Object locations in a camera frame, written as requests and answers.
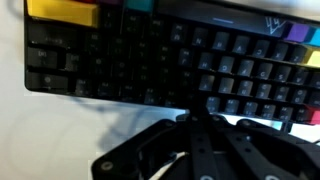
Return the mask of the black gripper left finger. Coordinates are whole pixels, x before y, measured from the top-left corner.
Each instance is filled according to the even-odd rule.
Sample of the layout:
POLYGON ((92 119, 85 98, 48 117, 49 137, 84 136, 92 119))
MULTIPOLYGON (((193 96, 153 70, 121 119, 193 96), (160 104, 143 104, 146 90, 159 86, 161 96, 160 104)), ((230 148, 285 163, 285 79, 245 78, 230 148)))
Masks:
POLYGON ((99 157, 93 180, 148 180, 163 166, 161 180, 220 180, 210 140, 201 121, 163 119, 99 157))

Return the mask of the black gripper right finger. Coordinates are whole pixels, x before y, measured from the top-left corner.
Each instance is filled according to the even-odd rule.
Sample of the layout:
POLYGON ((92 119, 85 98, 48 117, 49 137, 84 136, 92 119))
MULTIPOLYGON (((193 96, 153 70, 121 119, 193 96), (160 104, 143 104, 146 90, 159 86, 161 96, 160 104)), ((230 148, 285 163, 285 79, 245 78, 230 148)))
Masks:
POLYGON ((240 180, 320 180, 319 146, 249 119, 232 125, 213 115, 209 123, 240 180))

